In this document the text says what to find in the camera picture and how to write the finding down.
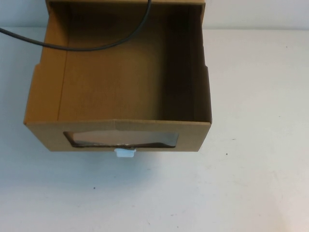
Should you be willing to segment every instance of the box front panel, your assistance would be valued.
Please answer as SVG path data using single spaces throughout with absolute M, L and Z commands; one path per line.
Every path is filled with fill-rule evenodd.
M 210 123 L 108 120 L 103 122 L 29 123 L 51 151 L 198 151 Z

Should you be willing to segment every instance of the window cutout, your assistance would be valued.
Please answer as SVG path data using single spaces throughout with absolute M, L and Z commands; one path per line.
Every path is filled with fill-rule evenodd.
M 73 147 L 174 148 L 178 133 L 97 130 L 63 132 Z

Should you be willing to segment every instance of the cardboard box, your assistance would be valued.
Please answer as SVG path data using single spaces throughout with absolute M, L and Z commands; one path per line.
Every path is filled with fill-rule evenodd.
M 48 0 L 45 42 L 109 44 L 147 0 Z M 51 151 L 198 151 L 211 127 L 204 0 L 153 0 L 96 52 L 44 48 L 24 123 Z

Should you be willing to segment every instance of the box side panel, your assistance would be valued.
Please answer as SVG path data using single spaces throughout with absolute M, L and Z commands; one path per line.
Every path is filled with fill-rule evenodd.
M 64 8 L 52 9 L 45 42 L 68 45 L 69 16 Z M 35 67 L 30 87 L 25 123 L 55 121 L 58 118 L 66 51 L 43 48 L 40 64 Z
M 174 148 L 137 148 L 138 151 L 198 151 L 210 128 L 210 123 L 106 120 L 76 123 L 29 123 L 27 127 L 51 151 L 113 151 L 113 147 L 73 147 L 64 135 L 66 131 L 147 131 L 177 133 Z
M 194 95 L 194 121 L 212 122 L 208 69 L 205 66 L 201 7 L 190 8 L 191 78 Z

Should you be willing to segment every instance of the wire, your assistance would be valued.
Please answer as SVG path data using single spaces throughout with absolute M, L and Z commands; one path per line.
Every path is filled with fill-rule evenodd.
M 136 29 L 131 34 L 129 34 L 127 37 L 120 39 L 120 40 L 118 40 L 114 43 L 106 44 L 106 45 L 102 45 L 102 46 L 98 46 L 98 47 L 79 48 L 79 47 L 66 47 L 66 46 L 60 46 L 60 45 L 55 45 L 55 44 L 50 44 L 50 43 L 44 43 L 44 42 L 41 42 L 41 41 L 33 40 L 33 39 L 30 39 L 30 38 L 15 34 L 13 32 L 10 32 L 10 31 L 2 29 L 2 28 L 0 28 L 0 33 L 11 36 L 11 37 L 16 38 L 18 40 L 22 40 L 22 41 L 31 43 L 31 44 L 39 45 L 39 46 L 42 46 L 42 47 L 48 47 L 48 48 L 52 48 L 52 49 L 57 49 L 57 50 L 63 50 L 63 51 L 92 52 L 92 51 L 104 50 L 104 49 L 108 49 L 108 48 L 115 47 L 115 46 L 118 46 L 120 44 L 123 44 L 123 43 L 131 40 L 134 36 L 136 36 L 136 34 L 141 30 L 141 28 L 144 26 L 144 24 L 145 24 L 145 22 L 148 18 L 150 8 L 151 8 L 151 1 L 152 0 L 148 0 L 145 14 L 144 14 L 140 24 L 136 27 Z

